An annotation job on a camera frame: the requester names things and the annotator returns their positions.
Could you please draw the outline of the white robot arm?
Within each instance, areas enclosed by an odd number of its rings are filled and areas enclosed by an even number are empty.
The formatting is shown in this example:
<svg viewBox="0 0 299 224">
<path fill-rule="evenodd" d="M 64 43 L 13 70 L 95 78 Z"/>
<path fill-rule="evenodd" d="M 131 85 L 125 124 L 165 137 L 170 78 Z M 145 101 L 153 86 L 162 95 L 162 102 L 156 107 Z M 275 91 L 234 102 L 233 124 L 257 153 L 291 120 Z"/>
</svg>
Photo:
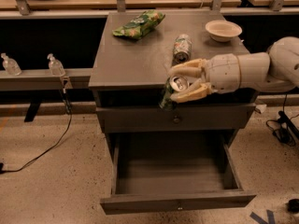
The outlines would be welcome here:
<svg viewBox="0 0 299 224">
<path fill-rule="evenodd" d="M 261 92 L 290 91 L 299 86 L 299 38 L 283 37 L 266 52 L 243 55 L 227 53 L 209 60 L 191 60 L 172 67 L 168 75 L 195 79 L 189 88 L 170 96 L 176 103 L 245 88 Z"/>
</svg>

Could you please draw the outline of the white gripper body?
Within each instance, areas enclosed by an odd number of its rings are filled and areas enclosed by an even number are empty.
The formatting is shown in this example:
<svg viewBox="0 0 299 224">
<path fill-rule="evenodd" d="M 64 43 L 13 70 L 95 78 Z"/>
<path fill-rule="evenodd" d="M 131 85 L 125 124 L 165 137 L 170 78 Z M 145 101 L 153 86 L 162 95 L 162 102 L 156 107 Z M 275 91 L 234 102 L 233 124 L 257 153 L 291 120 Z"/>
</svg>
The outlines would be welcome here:
<svg viewBox="0 0 299 224">
<path fill-rule="evenodd" d="M 240 68 L 234 54 L 221 54 L 206 61 L 206 83 L 212 93 L 236 91 L 240 85 Z"/>
</svg>

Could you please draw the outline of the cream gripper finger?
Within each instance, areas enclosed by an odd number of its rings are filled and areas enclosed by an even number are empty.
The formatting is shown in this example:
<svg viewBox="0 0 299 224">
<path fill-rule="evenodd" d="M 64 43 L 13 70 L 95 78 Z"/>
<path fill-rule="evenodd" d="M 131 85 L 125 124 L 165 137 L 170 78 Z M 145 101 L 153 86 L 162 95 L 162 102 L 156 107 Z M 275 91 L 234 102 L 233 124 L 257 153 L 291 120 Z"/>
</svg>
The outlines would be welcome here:
<svg viewBox="0 0 299 224">
<path fill-rule="evenodd" d="M 197 79 L 187 90 L 173 93 L 170 96 L 170 99 L 178 104 L 186 103 L 203 99 L 211 93 L 211 84 L 209 82 L 203 82 L 201 79 Z"/>
<path fill-rule="evenodd" d="M 205 69 L 206 59 L 194 59 L 186 63 L 181 63 L 172 66 L 168 75 L 172 76 L 185 76 L 185 77 L 200 77 Z"/>
</svg>

